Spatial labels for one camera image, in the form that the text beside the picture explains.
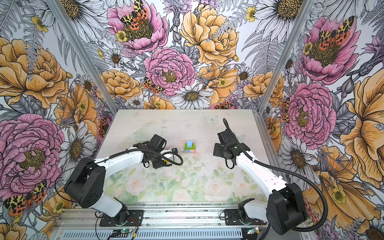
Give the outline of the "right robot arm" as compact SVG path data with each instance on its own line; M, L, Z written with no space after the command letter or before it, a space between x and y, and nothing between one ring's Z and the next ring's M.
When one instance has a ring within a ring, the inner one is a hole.
M284 235L307 220L303 195L296 184L288 184L272 172L271 166L258 163L251 149L237 143L229 130L218 133L219 143L214 146L215 157L230 160L245 171L258 184L267 197L267 203L247 199L238 204L235 214L242 223L256 220L267 222L277 234Z

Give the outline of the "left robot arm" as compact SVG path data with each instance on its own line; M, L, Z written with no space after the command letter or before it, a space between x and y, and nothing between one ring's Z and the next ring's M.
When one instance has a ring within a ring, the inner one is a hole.
M167 141L154 135L125 151L102 159L86 157L79 161L66 182L64 191L83 209L94 209L109 217L111 224L122 226L129 212L121 201L104 193L104 182L113 174L137 164L153 163L154 168L171 166L178 155L176 148L166 150Z

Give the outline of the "green wood block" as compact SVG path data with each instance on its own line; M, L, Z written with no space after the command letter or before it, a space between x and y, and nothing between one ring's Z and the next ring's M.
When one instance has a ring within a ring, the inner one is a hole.
M185 150L195 150L196 149L196 146L194 143L192 142L187 142L185 144Z

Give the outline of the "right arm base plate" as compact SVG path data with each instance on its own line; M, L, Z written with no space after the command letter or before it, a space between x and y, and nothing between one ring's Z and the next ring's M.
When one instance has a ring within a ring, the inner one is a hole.
M244 210L240 209L225 209L224 221L227 226L249 226L249 225L266 225L265 221L259 219L251 219L247 216Z

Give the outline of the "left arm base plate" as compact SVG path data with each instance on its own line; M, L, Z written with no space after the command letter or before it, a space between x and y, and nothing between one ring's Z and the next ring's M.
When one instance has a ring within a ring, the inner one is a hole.
M140 227L143 215L143 210L123 210L115 217L103 214L100 227Z

